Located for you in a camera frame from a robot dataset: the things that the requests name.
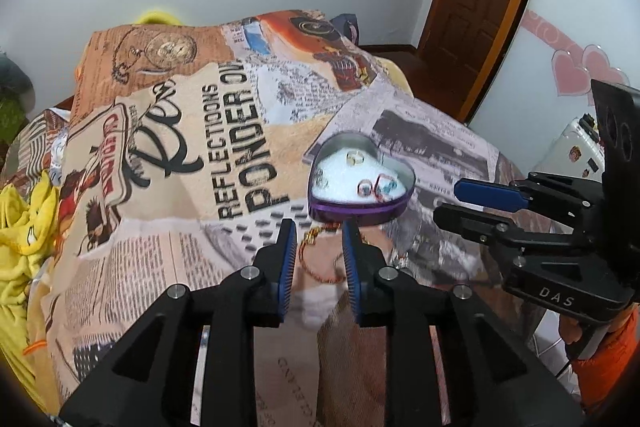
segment necklace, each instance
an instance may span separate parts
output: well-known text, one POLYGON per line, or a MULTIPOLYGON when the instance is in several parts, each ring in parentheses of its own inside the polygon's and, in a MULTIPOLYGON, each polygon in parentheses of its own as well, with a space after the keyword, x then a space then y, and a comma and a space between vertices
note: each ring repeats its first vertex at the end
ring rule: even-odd
MULTIPOLYGON (((335 272, 335 276, 334 277, 322 277, 321 275, 318 275, 317 273, 315 273, 310 267, 309 265, 306 263, 305 261, 305 248, 307 245, 315 245, 316 243, 316 237, 318 237, 318 235, 322 232, 325 231, 332 231, 335 232, 337 230, 340 230, 340 223, 325 223, 324 225, 321 225, 320 227, 311 227, 311 229, 309 229, 308 232, 305 232, 305 237, 302 240, 302 242, 300 243, 300 246, 298 247, 298 259, 300 260, 300 266, 302 266, 302 269, 315 281, 322 283, 322 284, 339 284, 341 282, 344 282, 346 280, 346 277, 344 275, 340 275, 338 274, 338 268, 337 268, 337 263, 338 263, 338 259, 340 259, 340 257, 342 257, 342 252, 340 252, 335 258, 334 258, 334 272, 335 272)), ((366 243, 366 240, 364 238, 364 236, 362 237, 362 241, 363 243, 366 243)))

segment pink heart decal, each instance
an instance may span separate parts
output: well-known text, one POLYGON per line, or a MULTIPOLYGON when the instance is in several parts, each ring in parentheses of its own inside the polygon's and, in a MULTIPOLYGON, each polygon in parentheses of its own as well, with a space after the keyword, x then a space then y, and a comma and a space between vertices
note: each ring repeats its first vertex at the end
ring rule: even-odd
POLYGON ((551 66, 556 78, 558 96, 581 96, 587 94, 591 89, 589 71, 575 66, 568 52, 556 51, 551 59, 551 66))
POLYGON ((582 53, 582 65, 589 70, 591 78, 604 80, 614 84, 629 85, 626 74, 618 68, 612 68, 609 64, 609 57, 600 46, 590 44, 582 53))

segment yellow blanket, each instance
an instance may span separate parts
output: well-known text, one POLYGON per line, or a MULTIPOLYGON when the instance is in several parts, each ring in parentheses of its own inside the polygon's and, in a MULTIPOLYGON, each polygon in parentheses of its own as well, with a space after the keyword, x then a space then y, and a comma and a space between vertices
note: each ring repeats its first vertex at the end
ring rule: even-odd
POLYGON ((30 204, 13 185, 0 192, 0 349, 31 398, 42 409, 27 347, 26 300, 28 284, 53 251, 58 188, 47 171, 31 193, 30 204))

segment wooden floor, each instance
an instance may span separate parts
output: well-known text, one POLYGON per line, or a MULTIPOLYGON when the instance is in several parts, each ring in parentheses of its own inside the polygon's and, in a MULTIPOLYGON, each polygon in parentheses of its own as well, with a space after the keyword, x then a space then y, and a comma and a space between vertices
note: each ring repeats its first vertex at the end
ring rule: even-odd
POLYGON ((394 61, 406 76, 415 98, 427 102, 454 118, 464 102, 463 96, 456 94, 450 86, 443 85, 430 76, 427 64, 410 52, 373 53, 378 57, 394 61))

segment person's arm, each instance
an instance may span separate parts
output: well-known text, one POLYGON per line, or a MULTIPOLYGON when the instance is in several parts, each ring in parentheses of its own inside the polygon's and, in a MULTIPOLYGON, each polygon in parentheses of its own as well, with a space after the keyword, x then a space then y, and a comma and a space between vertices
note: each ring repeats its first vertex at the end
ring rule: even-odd
MULTIPOLYGON (((638 308, 633 304, 622 312, 609 328, 609 333, 589 360, 574 360, 580 394, 585 409, 591 410, 605 399, 622 374, 638 345, 638 308)), ((577 321, 560 317, 560 336, 567 344, 580 340, 582 329, 577 321)))

